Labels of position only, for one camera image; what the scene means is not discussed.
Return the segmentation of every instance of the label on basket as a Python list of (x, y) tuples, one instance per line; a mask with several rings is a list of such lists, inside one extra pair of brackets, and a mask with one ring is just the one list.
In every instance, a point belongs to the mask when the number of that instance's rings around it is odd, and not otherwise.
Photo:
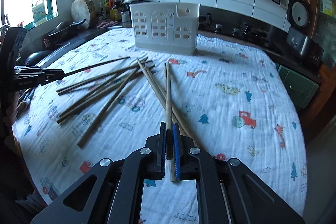
[(168, 28), (174, 29), (174, 9), (167, 9)]

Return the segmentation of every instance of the cloud print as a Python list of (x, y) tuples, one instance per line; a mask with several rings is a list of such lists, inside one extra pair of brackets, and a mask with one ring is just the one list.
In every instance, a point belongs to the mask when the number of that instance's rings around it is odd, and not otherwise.
[(175, 215), (176, 218), (188, 220), (188, 221), (195, 221), (196, 218), (194, 216), (190, 216), (188, 214), (177, 214)]
[(126, 123), (126, 122), (121, 122), (119, 125), (121, 127), (125, 128), (125, 129), (127, 129), (127, 130), (130, 130), (130, 131), (133, 130), (133, 127), (130, 124)]
[(263, 173), (270, 173), (270, 172), (273, 172), (273, 168), (267, 166), (265, 169), (262, 170)]

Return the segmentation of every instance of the silver screw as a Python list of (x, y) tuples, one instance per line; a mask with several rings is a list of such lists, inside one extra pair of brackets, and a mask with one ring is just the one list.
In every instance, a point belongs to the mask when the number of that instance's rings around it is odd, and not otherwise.
[(232, 166), (238, 166), (240, 164), (240, 161), (237, 159), (230, 159), (229, 162)]
[(105, 166), (109, 166), (110, 163), (111, 163), (111, 161), (110, 161), (109, 159), (102, 159), (102, 160), (100, 161), (100, 165), (103, 166), (103, 167), (105, 167)]
[(142, 155), (147, 155), (147, 154), (149, 154), (150, 152), (152, 152), (152, 151), (151, 151), (151, 149), (148, 148), (148, 147), (144, 147), (144, 148), (142, 148), (142, 149), (140, 150), (140, 153), (141, 153)]
[(197, 147), (193, 147), (189, 151), (190, 151), (191, 154), (194, 154), (194, 155), (197, 155), (201, 152), (200, 149), (197, 148)]

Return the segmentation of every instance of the plastic jug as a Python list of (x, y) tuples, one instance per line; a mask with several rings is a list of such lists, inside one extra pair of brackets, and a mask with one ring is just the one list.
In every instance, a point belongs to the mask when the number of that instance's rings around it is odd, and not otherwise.
[(44, 0), (38, 0), (35, 6), (32, 8), (34, 26), (38, 26), (47, 21), (47, 15), (45, 13)]

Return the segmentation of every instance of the cabinet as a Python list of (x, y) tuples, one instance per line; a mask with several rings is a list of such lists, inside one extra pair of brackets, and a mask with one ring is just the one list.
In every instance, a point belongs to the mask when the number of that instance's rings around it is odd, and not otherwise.
[(293, 104), (297, 108), (305, 108), (319, 86), (284, 66), (280, 66), (278, 72)]

